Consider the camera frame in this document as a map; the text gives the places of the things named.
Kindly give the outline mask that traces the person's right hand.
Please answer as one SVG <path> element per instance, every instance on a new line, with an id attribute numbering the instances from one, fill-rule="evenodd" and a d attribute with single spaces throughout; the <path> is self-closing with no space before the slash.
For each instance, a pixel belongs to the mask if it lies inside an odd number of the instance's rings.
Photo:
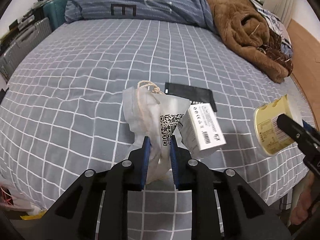
<path id="1" fill-rule="evenodd" d="M 309 171 L 305 178 L 304 188 L 299 196 L 296 207 L 291 212 L 290 222 L 293 225 L 299 225 L 308 217 L 308 209 L 312 204 L 312 186 L 315 182 L 314 174 Z"/>

